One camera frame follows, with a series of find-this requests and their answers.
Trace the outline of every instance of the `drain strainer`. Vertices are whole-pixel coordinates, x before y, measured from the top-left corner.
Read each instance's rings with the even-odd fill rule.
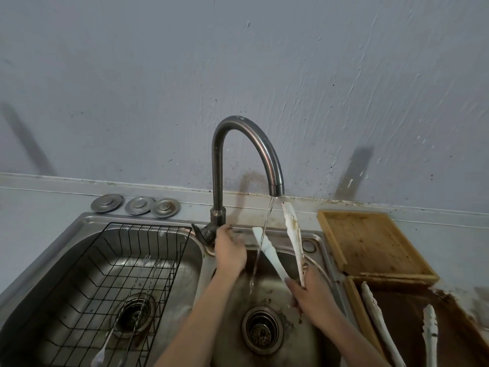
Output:
[[[141,293],[129,297],[114,313],[113,322],[117,321],[114,334],[120,338],[130,338],[136,324],[135,334],[143,332],[155,317],[155,312],[156,304],[152,296]]]
[[[284,328],[278,315],[266,306],[248,310],[241,324],[244,342],[251,351],[265,355],[278,350],[284,338]]]

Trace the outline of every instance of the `water stream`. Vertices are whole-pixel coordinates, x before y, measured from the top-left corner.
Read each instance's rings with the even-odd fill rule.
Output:
[[[256,252],[256,261],[255,265],[253,267],[253,274],[251,275],[251,280],[249,282],[249,294],[251,295],[251,292],[253,291],[253,285],[255,283],[255,276],[256,276],[256,270],[258,268],[258,259],[260,259],[260,252],[262,251],[262,243],[263,243],[263,237],[265,237],[265,229],[268,224],[268,219],[270,217],[270,213],[272,212],[273,205],[275,204],[275,201],[277,201],[278,197],[271,197],[270,198],[270,205],[268,205],[268,211],[266,213],[266,218],[265,218],[265,224],[263,225],[263,233],[262,237],[260,239],[260,242],[258,243],[258,251]]]

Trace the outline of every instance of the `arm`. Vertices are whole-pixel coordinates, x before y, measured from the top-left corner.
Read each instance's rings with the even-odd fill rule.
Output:
[[[286,283],[301,310],[336,345],[348,366],[388,367],[389,364],[341,313],[319,271],[309,266],[304,279],[306,288],[289,278]]]
[[[231,240],[229,229],[224,225],[217,230],[216,274],[156,367],[209,365],[229,294],[247,259],[245,246]]]

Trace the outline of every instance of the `faucet handle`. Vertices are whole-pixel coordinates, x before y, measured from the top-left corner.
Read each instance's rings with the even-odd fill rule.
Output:
[[[216,240],[216,232],[218,226],[212,224],[211,222],[207,224],[204,228],[200,229],[197,225],[192,223],[192,228],[195,232],[195,237],[204,246],[214,247],[214,241]]]

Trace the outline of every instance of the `kitchen sink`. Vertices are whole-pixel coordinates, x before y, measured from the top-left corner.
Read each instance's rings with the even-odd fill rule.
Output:
[[[233,231],[244,236],[248,260],[211,365],[339,365],[334,345],[290,307],[291,294],[264,255],[250,295],[256,241],[250,227]],[[286,231],[267,235],[297,278]],[[331,280],[336,302],[352,319],[323,234],[302,237],[307,261]],[[127,350],[127,367],[152,366],[214,271],[214,254],[191,222],[82,214],[0,295],[0,365],[90,366],[113,328],[104,366],[117,366]]]

